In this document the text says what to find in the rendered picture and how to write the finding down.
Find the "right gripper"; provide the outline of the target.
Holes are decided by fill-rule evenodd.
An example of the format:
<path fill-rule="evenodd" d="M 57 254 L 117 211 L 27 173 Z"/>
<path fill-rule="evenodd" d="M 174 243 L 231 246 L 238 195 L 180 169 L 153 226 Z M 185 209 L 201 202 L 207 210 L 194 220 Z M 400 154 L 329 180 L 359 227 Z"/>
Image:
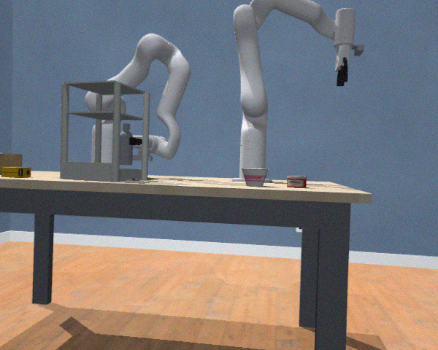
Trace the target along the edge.
<path fill-rule="evenodd" d="M 129 144 L 133 145 L 133 148 L 137 148 L 140 151 L 142 151 L 142 136 L 130 137 Z M 153 140 L 149 137 L 149 149 L 152 147 L 152 145 L 153 145 Z"/>

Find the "grey cup with pink band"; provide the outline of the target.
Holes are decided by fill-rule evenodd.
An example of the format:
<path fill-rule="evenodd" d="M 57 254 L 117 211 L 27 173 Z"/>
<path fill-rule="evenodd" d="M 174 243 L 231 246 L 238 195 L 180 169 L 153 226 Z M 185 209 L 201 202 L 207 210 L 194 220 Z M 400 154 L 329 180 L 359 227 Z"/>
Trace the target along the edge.
<path fill-rule="evenodd" d="M 246 186 L 263 187 L 269 169 L 241 168 Z"/>

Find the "small red tin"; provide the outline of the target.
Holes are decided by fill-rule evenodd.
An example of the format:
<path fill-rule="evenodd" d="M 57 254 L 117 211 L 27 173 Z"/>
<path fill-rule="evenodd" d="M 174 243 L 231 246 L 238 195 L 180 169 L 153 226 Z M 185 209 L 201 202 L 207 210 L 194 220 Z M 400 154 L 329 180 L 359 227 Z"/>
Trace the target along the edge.
<path fill-rule="evenodd" d="M 288 176 L 287 187 L 294 188 L 306 188 L 307 177 L 306 176 Z"/>

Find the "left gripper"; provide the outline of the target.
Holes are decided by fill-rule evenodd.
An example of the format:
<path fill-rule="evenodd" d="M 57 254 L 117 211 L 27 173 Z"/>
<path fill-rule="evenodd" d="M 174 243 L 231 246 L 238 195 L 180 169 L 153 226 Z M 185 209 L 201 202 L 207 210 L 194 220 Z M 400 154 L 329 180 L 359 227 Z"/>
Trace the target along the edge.
<path fill-rule="evenodd" d="M 344 82 L 347 82 L 347 75 L 348 75 L 347 69 L 349 68 L 349 63 L 350 63 L 350 49 L 353 49 L 353 47 L 350 45 L 339 45 L 335 47 L 335 50 L 336 48 L 337 48 L 337 58 L 336 58 L 335 72 L 338 71 L 337 86 L 344 86 Z"/>

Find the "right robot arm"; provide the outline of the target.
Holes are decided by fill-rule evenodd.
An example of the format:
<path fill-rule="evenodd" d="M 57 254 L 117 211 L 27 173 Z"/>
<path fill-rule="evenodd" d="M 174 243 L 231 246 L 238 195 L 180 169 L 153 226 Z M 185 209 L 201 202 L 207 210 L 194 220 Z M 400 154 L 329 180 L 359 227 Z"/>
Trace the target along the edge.
<path fill-rule="evenodd" d="M 139 41 L 136 54 L 130 64 L 117 76 L 108 80 L 115 80 L 136 88 L 148 76 L 150 64 L 155 59 L 162 62 L 169 72 L 169 78 L 156 112 L 157 118 L 169 130 L 169 140 L 149 135 L 153 140 L 153 146 L 148 150 L 148 161 L 153 161 L 150 153 L 171 160 L 177 152 L 181 138 L 175 115 L 191 75 L 190 65 L 180 50 L 161 36 L 148 34 Z M 112 163 L 112 121 L 102 120 L 101 163 Z"/>

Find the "grey shelving unit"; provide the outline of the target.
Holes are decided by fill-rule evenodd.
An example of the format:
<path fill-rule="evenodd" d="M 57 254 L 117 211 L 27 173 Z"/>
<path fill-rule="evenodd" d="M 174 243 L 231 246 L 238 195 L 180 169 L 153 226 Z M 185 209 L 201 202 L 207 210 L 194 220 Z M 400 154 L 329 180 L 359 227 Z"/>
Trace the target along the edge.
<path fill-rule="evenodd" d="M 69 112 L 69 86 L 96 94 L 95 112 Z M 113 95 L 113 111 L 102 111 L 102 95 Z M 143 118 L 120 113 L 121 95 L 143 95 Z M 96 119 L 95 163 L 68 162 L 69 114 L 83 116 L 96 113 L 105 120 L 113 120 L 112 163 L 101 163 L 102 120 Z M 142 169 L 120 168 L 120 115 L 121 120 L 143 120 L 142 124 Z M 149 147 L 150 94 L 115 80 L 91 82 L 65 82 L 61 85 L 61 162 L 60 179 L 92 181 L 140 181 L 147 180 Z M 120 168 L 120 177 L 119 177 Z"/>

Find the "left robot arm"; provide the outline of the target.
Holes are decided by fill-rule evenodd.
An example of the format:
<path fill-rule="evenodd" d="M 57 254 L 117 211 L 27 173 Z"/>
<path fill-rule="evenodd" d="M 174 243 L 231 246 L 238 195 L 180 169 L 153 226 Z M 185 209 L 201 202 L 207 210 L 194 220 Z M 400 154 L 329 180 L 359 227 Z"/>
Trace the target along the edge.
<path fill-rule="evenodd" d="M 233 181 L 245 182 L 241 168 L 265 169 L 268 103 L 261 71 L 257 30 L 273 9 L 309 23 L 319 34 L 333 39 L 334 47 L 350 45 L 353 47 L 351 50 L 355 50 L 354 56 L 360 56 L 364 51 L 364 44 L 354 45 L 354 9 L 338 10 L 334 21 L 324 13 L 319 4 L 310 0 L 252 0 L 250 6 L 243 4 L 237 7 L 234 11 L 234 30 L 241 76 L 241 105 L 244 111 L 239 178 L 232 178 Z"/>

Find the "dark grey cylinder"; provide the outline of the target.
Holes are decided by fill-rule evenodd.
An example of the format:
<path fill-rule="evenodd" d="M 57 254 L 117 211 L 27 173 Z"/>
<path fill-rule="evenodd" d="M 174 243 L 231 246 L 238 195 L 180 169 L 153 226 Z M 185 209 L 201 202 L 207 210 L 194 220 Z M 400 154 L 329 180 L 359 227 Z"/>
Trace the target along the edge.
<path fill-rule="evenodd" d="M 123 132 L 120 134 L 120 165 L 132 165 L 133 145 L 129 144 L 129 138 L 133 136 L 129 129 L 130 124 L 123 123 Z"/>

